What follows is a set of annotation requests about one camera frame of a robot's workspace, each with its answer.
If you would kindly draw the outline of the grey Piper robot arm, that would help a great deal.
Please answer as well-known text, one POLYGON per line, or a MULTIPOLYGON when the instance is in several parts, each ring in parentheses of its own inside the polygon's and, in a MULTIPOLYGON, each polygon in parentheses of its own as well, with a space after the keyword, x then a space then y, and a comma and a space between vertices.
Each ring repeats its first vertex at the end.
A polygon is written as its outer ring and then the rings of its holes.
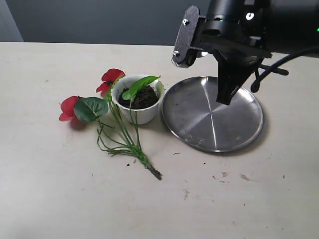
POLYGON ((316 0, 212 0, 206 15, 196 6, 184 13, 172 63, 192 66, 202 52, 218 63, 219 103, 230 104, 251 75, 251 91, 282 65, 319 55, 319 3, 316 0))

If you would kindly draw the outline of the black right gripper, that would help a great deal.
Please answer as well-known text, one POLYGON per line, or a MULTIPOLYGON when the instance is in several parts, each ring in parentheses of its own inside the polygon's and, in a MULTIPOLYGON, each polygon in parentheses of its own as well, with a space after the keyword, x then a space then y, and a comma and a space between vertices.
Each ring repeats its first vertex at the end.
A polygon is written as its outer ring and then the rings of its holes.
POLYGON ((200 52, 215 52, 216 101, 229 105, 257 69, 259 60, 272 57, 263 42, 263 18, 270 5, 269 0, 212 0, 205 15, 197 6, 190 6, 176 37, 172 63, 188 68, 200 52))

